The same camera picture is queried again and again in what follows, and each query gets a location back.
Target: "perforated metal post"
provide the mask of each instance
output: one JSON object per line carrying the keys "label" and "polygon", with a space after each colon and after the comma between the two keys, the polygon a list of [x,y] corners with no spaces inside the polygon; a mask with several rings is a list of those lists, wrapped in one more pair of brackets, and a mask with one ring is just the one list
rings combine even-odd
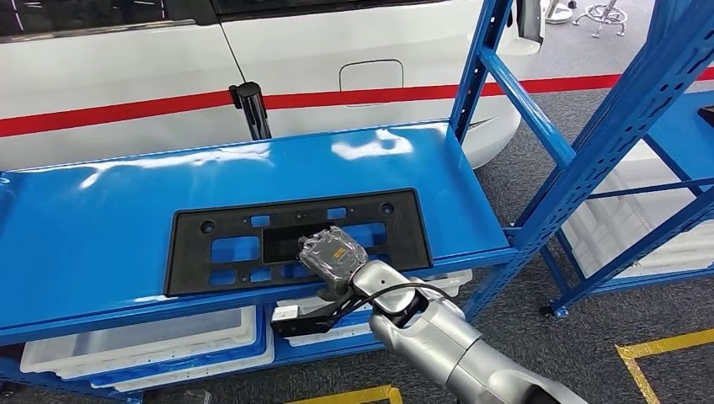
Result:
{"label": "perforated metal post", "polygon": [[468,316],[475,316],[493,300],[538,253],[714,58],[714,2],[690,4],[682,12],[682,21],[686,24],[668,24],[668,35],[657,43],[656,52],[647,51],[652,44],[645,44],[613,88],[613,95],[600,105],[581,132],[582,140],[575,144],[575,158],[559,175],[558,168],[551,174],[548,187],[531,204],[532,213],[522,220],[522,230],[512,241],[519,253],[482,282],[466,304]]}

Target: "blue metal shelf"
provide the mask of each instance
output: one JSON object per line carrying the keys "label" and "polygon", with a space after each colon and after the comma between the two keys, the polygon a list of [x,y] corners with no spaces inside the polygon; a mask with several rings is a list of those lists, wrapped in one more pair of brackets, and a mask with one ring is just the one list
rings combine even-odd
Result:
{"label": "blue metal shelf", "polygon": [[[657,0],[646,44],[568,145],[497,55],[511,6],[512,0],[483,1],[448,124],[347,130],[2,173],[0,257],[7,287],[0,305],[22,310],[6,310],[0,318],[0,344],[314,295],[317,283],[166,298],[174,211],[404,188],[418,193],[434,257],[433,268],[409,275],[493,266],[466,304],[473,318],[637,141],[651,132],[663,142],[655,122],[678,105],[714,58],[714,2]],[[505,231],[460,147],[488,73],[557,164],[515,227]],[[673,156],[682,173],[691,171],[684,151]],[[560,311],[601,291],[629,263],[714,215],[714,187],[698,191],[694,202],[597,274],[573,288],[559,280],[564,293],[551,308]],[[371,335],[304,347],[276,338],[270,366],[377,348]],[[0,358],[0,380],[137,400],[51,374],[24,375],[11,359]]]}
{"label": "blue metal shelf", "polygon": [[714,128],[696,113],[706,105],[714,105],[714,91],[682,95],[645,137],[683,181],[714,177]]}
{"label": "blue metal shelf", "polygon": [[43,167],[2,180],[3,281],[22,287],[7,288],[0,305],[23,310],[0,318],[1,344],[316,292],[317,284],[298,284],[164,297],[176,210],[413,188],[434,257],[430,272],[513,256],[446,123]]}

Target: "blue shelf surface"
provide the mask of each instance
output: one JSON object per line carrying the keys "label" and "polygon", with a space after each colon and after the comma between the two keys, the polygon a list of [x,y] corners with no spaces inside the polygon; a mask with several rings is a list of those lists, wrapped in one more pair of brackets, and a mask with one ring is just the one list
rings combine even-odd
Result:
{"label": "blue shelf surface", "polygon": [[40,167],[0,177],[0,344],[314,295],[318,283],[163,295],[176,210],[391,189],[418,193],[434,267],[508,262],[445,122],[347,130]]}
{"label": "blue shelf surface", "polygon": [[714,128],[697,114],[708,105],[714,91],[682,94],[647,131],[648,145],[680,179],[714,177]]}

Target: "floor marking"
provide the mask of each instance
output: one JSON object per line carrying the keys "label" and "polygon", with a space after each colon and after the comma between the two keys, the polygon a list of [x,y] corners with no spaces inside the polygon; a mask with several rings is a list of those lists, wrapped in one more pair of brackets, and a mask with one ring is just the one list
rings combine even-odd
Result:
{"label": "floor marking", "polygon": [[389,400],[390,404],[402,404],[402,395],[399,394],[399,389],[392,385],[380,385],[370,389],[348,391],[287,404],[366,404],[379,400]]}
{"label": "floor marking", "polygon": [[714,328],[676,337],[662,338],[648,343],[636,343],[626,346],[615,345],[615,349],[617,349],[622,362],[627,366],[627,370],[630,371],[630,375],[637,383],[637,387],[640,388],[640,392],[647,400],[647,404],[660,404],[657,395],[654,394],[652,386],[647,381],[647,377],[640,369],[636,359],[704,345],[705,343],[714,343]]}

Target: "black plastic bracket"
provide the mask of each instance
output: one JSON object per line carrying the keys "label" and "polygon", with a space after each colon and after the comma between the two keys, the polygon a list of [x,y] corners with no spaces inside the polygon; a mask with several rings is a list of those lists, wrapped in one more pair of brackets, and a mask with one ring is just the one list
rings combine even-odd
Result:
{"label": "black plastic bracket", "polygon": [[696,111],[700,117],[704,118],[706,123],[714,127],[714,105],[708,107],[701,107]]}
{"label": "black plastic bracket", "polygon": [[414,189],[183,210],[173,217],[164,293],[318,281],[296,260],[298,240],[332,225],[362,243],[372,258],[397,270],[432,266]]}

